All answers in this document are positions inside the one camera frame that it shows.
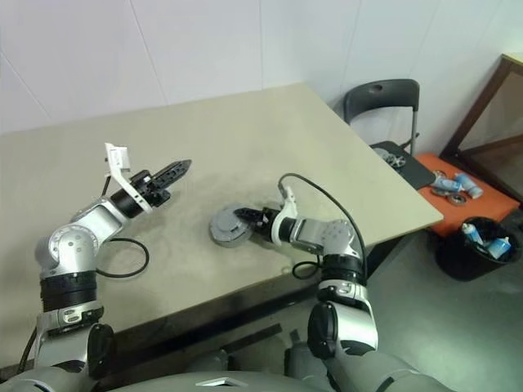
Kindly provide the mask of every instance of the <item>black chair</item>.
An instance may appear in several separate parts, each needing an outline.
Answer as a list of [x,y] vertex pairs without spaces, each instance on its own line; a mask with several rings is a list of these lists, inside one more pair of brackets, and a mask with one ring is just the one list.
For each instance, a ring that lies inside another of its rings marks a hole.
[[[411,107],[413,110],[410,140],[402,145],[382,141],[370,147],[385,159],[415,189],[434,182],[435,175],[414,157],[419,107],[419,84],[413,79],[389,79],[365,83],[345,94],[343,118],[347,124],[363,112],[386,107]],[[405,147],[410,145],[410,154]]]

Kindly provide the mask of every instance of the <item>black trash bin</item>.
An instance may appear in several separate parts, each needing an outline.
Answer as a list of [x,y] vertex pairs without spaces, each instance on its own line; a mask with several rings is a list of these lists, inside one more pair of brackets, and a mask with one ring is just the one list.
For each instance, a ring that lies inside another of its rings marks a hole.
[[448,236],[436,251],[438,265],[449,276],[462,281],[473,280],[520,258],[521,247],[516,236],[495,220],[476,216],[463,223],[472,223],[484,242],[508,237],[511,247],[496,260],[484,247],[474,243],[458,230]]

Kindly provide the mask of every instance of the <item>chair seat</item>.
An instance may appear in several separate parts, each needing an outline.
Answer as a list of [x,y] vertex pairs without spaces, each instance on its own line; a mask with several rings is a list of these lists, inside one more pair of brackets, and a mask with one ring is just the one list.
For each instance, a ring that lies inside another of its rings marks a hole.
[[430,185],[436,179],[432,171],[424,167],[412,155],[405,152],[393,141],[382,141],[370,146],[372,149],[385,149],[390,154],[400,155],[405,158],[405,166],[398,170],[398,174],[402,176],[414,189],[421,189],[424,186]]

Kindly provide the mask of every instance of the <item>chair backrest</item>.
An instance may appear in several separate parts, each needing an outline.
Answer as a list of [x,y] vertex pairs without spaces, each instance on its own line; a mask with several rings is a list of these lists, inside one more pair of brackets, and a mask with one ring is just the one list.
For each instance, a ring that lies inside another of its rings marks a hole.
[[418,112],[418,82],[413,79],[388,79],[354,87],[345,94],[343,119],[348,124],[367,110],[392,106],[410,106]]

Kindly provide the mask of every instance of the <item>black cable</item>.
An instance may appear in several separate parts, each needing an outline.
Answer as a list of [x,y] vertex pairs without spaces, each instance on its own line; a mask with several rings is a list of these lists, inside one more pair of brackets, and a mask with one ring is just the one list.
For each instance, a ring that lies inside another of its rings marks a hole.
[[31,333],[31,337],[27,341],[27,345],[25,345],[24,353],[22,354],[22,358],[20,358],[20,363],[18,364],[18,368],[16,369],[16,374],[20,374],[25,371],[25,366],[27,365],[27,358],[29,357],[29,352],[31,351],[31,347],[33,347],[34,340],[36,339],[36,327],[33,329],[33,332]]
[[107,178],[105,178],[104,189],[101,191],[102,196],[105,196],[105,194],[107,193],[107,188],[109,188],[110,182],[111,182],[111,176],[107,176]]
[[[298,274],[297,269],[303,267],[304,265],[312,265],[314,268],[309,274]],[[293,266],[291,273],[293,277],[300,280],[307,280],[312,278],[316,273],[321,269],[321,260],[320,256],[316,255],[316,261],[300,261]]]
[[141,243],[140,241],[136,241],[135,239],[132,239],[132,238],[112,238],[112,239],[110,239],[110,241],[113,242],[113,243],[116,243],[116,242],[134,243],[135,245],[138,245],[139,247],[141,247],[141,249],[145,253],[144,264],[139,269],[137,269],[135,271],[132,271],[132,272],[128,272],[126,274],[111,274],[109,272],[105,272],[105,271],[102,271],[101,269],[97,268],[96,272],[98,274],[100,274],[102,276],[105,276],[106,278],[131,278],[131,276],[136,276],[140,272],[143,272],[145,270],[145,268],[147,268],[147,265],[149,265],[150,254],[149,254],[149,250],[147,249],[147,247],[143,243]]
[[[315,182],[309,180],[308,178],[302,176],[301,174],[297,174],[297,173],[285,173],[283,174],[279,180],[278,180],[278,189],[279,191],[281,192],[281,194],[285,197],[285,188],[284,188],[284,185],[282,183],[282,181],[287,178],[287,177],[295,177],[295,178],[298,178],[299,180],[302,180],[303,182],[307,183],[308,185],[312,186],[314,189],[316,190],[319,190],[322,194],[324,194],[331,202],[333,202],[336,207],[338,207],[342,212],[343,212],[343,215],[346,216],[346,218],[350,221],[350,223],[352,224],[352,227],[354,227],[354,231],[356,233],[356,237],[358,238],[358,241],[360,242],[360,246],[361,246],[361,261],[363,262],[363,265],[364,265],[364,273],[365,273],[365,277],[367,276],[367,255],[365,254],[365,244],[364,244],[364,241],[363,241],[363,237],[361,236],[361,232],[360,232],[360,229],[358,229],[358,225],[356,224],[356,222],[354,222],[354,219],[352,219],[352,216],[351,214],[349,213],[349,211],[346,210],[346,208],[344,208],[344,206],[334,198],[334,196],[332,196],[329,192],[327,192],[325,189],[323,189],[321,186],[317,185]],[[316,264],[314,261],[302,261],[301,263],[297,263],[294,267],[293,267],[293,271],[295,270],[296,266],[297,265],[304,265],[305,264],[312,264],[312,265],[317,265],[317,268],[315,269],[315,273],[321,268],[321,265],[320,265],[320,262],[318,261],[318,263]]]

